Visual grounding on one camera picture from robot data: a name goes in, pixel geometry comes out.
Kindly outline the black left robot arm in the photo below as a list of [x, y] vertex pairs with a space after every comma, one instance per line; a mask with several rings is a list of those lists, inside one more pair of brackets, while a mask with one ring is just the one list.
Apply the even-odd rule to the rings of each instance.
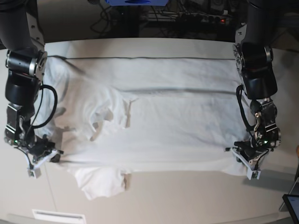
[[278, 91], [273, 72], [271, 35], [279, 0], [249, 0], [243, 21], [237, 27], [233, 53], [241, 85], [236, 97], [249, 141], [234, 143], [238, 162], [257, 171], [271, 150], [280, 144], [277, 108], [271, 99]]

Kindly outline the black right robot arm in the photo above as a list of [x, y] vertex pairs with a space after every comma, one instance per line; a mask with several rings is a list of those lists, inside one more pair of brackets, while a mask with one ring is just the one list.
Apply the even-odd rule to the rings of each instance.
[[[58, 104], [56, 90], [43, 84], [47, 52], [43, 32], [38, 20], [37, 1], [2, 0], [0, 2], [0, 42], [7, 49], [5, 66], [8, 77], [5, 86], [7, 124], [5, 142], [25, 155], [32, 155], [30, 168], [42, 159], [58, 163], [63, 154], [55, 143], [44, 135], [38, 137], [35, 130], [46, 126], [54, 117]], [[34, 125], [39, 113], [34, 103], [38, 94], [52, 91], [54, 105], [49, 117]]]

